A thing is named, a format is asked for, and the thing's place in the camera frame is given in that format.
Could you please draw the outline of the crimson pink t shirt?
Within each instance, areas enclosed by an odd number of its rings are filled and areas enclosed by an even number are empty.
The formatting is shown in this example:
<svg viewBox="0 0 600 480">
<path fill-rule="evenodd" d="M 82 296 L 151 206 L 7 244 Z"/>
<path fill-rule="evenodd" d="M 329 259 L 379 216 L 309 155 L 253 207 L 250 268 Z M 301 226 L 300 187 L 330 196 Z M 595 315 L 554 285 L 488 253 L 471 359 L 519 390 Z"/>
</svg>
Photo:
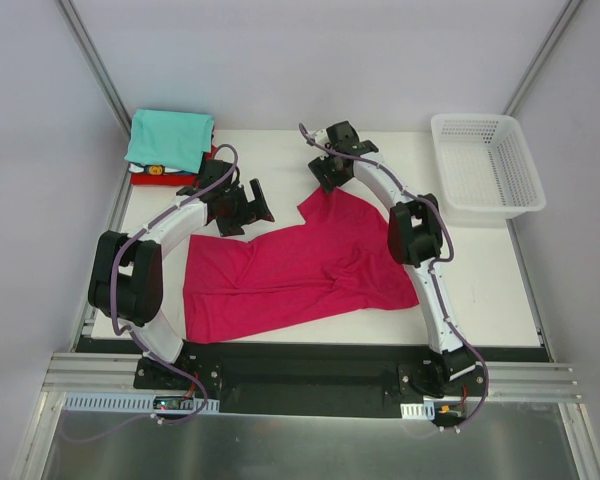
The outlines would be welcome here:
<svg viewBox="0 0 600 480">
<path fill-rule="evenodd" d="M 361 309 L 418 306 L 376 207 L 342 190 L 316 189 L 297 209 L 302 224 L 247 242 L 191 236 L 187 340 L 225 342 Z"/>
</svg>

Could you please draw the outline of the white plastic basket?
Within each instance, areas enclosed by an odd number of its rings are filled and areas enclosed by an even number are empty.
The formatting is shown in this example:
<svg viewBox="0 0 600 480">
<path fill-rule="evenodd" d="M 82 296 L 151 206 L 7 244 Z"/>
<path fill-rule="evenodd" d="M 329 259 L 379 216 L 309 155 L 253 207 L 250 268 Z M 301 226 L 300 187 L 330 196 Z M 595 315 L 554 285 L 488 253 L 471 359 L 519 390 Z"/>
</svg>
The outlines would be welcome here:
<svg viewBox="0 0 600 480">
<path fill-rule="evenodd" d="M 519 122 L 496 114 L 437 114 L 430 121 L 441 203 L 454 225 L 495 227 L 545 208 Z"/>
</svg>

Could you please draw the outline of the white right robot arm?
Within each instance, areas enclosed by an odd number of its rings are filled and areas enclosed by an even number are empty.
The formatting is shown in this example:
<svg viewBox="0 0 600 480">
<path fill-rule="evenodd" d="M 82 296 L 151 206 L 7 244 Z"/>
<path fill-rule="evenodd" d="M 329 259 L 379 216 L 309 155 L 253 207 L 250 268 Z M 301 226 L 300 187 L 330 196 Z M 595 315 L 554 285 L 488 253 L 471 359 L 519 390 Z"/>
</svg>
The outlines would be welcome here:
<svg viewBox="0 0 600 480">
<path fill-rule="evenodd" d="M 300 125 L 299 131 L 323 152 L 308 167 L 325 192 L 355 179 L 388 211 L 388 250 L 412 282 L 427 330 L 429 360 L 410 376 L 410 385 L 433 398 L 453 394 L 475 370 L 478 357 L 461 333 L 440 269 L 454 259 L 455 250 L 437 198 L 411 192 L 378 147 L 361 140 L 347 121 L 314 133 Z"/>
</svg>

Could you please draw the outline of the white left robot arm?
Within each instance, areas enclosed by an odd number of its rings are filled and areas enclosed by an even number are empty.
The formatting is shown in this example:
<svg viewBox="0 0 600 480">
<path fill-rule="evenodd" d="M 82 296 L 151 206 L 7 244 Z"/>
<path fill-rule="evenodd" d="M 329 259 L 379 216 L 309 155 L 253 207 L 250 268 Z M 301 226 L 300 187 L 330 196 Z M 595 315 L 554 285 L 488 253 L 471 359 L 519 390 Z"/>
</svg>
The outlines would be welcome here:
<svg viewBox="0 0 600 480">
<path fill-rule="evenodd" d="M 111 320 L 114 333 L 128 333 L 142 353 L 158 363 L 156 375 L 168 388 L 200 382 L 181 358 L 184 340 L 175 333 L 161 307 L 163 260 L 194 232 L 210 223 L 223 237 L 238 236 L 257 221 L 274 216 L 258 179 L 249 181 L 248 199 L 238 165 L 208 160 L 194 184 L 179 189 L 155 217 L 129 233 L 100 235 L 87 300 Z"/>
</svg>

